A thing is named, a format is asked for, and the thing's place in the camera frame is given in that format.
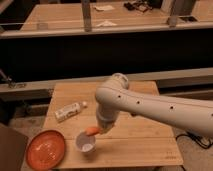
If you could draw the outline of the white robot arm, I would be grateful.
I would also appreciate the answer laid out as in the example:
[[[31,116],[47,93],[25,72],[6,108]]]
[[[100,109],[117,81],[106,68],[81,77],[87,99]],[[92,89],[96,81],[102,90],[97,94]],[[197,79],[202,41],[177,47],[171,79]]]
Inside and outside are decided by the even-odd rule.
[[[114,73],[95,91],[96,118],[101,133],[114,126],[119,112],[143,116],[200,136],[213,138],[213,101],[138,93],[129,80]]]

